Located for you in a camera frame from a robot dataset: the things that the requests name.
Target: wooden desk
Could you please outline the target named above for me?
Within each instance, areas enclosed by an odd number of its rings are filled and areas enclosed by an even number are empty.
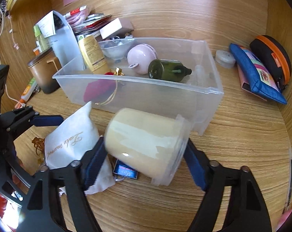
[[[265,198],[275,228],[287,197],[289,181],[288,134],[275,103],[265,102],[240,89],[237,69],[217,65],[224,85],[224,98],[203,136],[192,132],[196,147],[222,165],[251,168]],[[41,115],[61,114],[67,118],[79,105],[70,104],[61,89],[53,94],[37,94],[30,105]],[[112,113],[93,109],[91,119],[104,134]],[[32,127],[16,142],[16,150],[26,170],[38,168],[34,137],[45,138],[54,127]],[[215,231],[223,224],[229,189],[224,193]],[[194,185],[182,160],[168,187],[155,187],[141,175],[139,180],[124,180],[88,201],[103,231],[186,231],[201,204],[204,192]],[[74,230],[66,197],[62,196],[68,229]]]

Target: orange zipper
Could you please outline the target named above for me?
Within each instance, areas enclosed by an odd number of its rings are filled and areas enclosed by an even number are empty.
[[[282,68],[282,71],[284,74],[284,83],[285,83],[285,85],[287,85],[289,80],[290,80],[290,76],[291,76],[290,69],[289,69],[288,62],[285,59],[282,52],[280,51],[280,49],[272,41],[270,41],[267,37],[264,37],[261,35],[261,36],[257,36],[256,39],[259,39],[260,41],[265,43],[272,50],[272,52],[276,55],[279,63],[281,64],[281,68]]]

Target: brown mug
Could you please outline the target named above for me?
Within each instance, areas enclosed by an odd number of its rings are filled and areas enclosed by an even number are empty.
[[[52,93],[60,87],[53,75],[61,69],[61,64],[52,48],[36,56],[28,67],[44,93]]]

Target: blue pouch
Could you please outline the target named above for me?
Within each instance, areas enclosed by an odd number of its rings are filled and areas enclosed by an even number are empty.
[[[250,50],[237,44],[230,44],[230,52],[248,80],[251,92],[287,104],[269,71]]]

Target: metal screw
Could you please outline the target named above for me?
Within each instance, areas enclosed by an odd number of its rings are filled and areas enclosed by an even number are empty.
[[[48,166],[42,166],[41,168],[40,168],[40,171],[41,172],[46,172],[48,170]]]
[[[219,162],[216,161],[216,160],[211,160],[209,163],[210,163],[210,165],[211,165],[212,167],[218,167],[218,166],[219,166]]]
[[[77,167],[77,166],[79,166],[80,164],[81,164],[81,162],[80,162],[79,160],[74,160],[74,161],[72,161],[72,162],[70,163],[70,165],[73,166],[73,167]]]
[[[250,168],[247,167],[247,166],[242,166],[241,167],[241,170],[244,171],[244,172],[246,172],[246,173],[249,173],[250,172]]]

